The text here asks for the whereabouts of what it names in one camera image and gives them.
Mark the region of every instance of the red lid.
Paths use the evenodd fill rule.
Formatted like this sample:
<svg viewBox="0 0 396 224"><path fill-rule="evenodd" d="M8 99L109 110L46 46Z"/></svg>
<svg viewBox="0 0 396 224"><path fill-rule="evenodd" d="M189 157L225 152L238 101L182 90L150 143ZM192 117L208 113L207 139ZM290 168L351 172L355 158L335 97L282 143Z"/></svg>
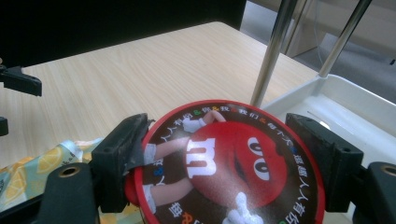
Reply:
<svg viewBox="0 0 396 224"><path fill-rule="evenodd" d="M147 146L159 160L136 168L134 184L148 223L323 219L324 191L312 156L284 123L257 107L224 100L183 105L154 124ZM143 188L157 204L155 214Z"/></svg>

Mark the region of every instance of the cartoon eye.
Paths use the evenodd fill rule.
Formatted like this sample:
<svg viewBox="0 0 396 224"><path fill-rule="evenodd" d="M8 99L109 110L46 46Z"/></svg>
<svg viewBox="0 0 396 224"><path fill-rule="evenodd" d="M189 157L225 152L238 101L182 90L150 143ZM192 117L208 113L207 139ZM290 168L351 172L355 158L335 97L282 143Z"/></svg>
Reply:
<svg viewBox="0 0 396 224"><path fill-rule="evenodd" d="M269 180L270 173L264 158L260 158L254 162L254 172L261 180Z"/></svg>
<svg viewBox="0 0 396 224"><path fill-rule="evenodd" d="M251 137L247 140L247 146L250 148L254 154L262 156L262 146L260 146L259 141L255 137Z"/></svg>

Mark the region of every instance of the wooden table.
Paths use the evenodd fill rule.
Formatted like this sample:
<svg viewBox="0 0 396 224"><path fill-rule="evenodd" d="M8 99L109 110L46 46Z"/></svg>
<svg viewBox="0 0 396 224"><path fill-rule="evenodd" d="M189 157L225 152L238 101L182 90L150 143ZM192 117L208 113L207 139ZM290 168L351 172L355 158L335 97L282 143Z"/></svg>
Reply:
<svg viewBox="0 0 396 224"><path fill-rule="evenodd" d="M219 22L26 67L43 83L35 97L0 88L0 168L64 140L105 137L123 119L159 119L198 100L249 104L266 47ZM317 72L280 55L264 102Z"/></svg>

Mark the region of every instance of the white tray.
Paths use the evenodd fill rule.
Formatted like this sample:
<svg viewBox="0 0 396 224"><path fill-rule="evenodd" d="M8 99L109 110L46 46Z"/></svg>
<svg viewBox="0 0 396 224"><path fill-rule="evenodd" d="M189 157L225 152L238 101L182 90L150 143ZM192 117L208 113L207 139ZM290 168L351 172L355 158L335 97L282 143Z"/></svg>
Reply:
<svg viewBox="0 0 396 224"><path fill-rule="evenodd" d="M344 78L316 77L262 109L282 121L294 113L322 123L364 152L365 167L373 161L396 164L396 105Z"/></svg>

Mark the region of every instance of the black robotic clamp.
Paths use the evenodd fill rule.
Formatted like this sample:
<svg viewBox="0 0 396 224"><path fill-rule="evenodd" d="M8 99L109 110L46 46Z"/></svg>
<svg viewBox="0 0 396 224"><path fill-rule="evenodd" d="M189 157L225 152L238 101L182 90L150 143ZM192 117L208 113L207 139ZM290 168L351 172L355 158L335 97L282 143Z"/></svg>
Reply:
<svg viewBox="0 0 396 224"><path fill-rule="evenodd" d="M150 123L146 114L123 120L92 152L89 164L54 170L44 194L0 213L0 223L99 223L98 207L121 212L128 203L125 175L143 165L141 142ZM316 121L288 114L286 124L317 161L327 212L345 213L353 202L355 224L396 223L396 165L373 162L363 168L363 152Z"/></svg>
<svg viewBox="0 0 396 224"><path fill-rule="evenodd" d="M0 82L4 83L4 88L41 96L42 87L40 79L25 75L20 67L6 68L1 62L2 60L0 58ZM7 134L7 119L0 117L0 136Z"/></svg>

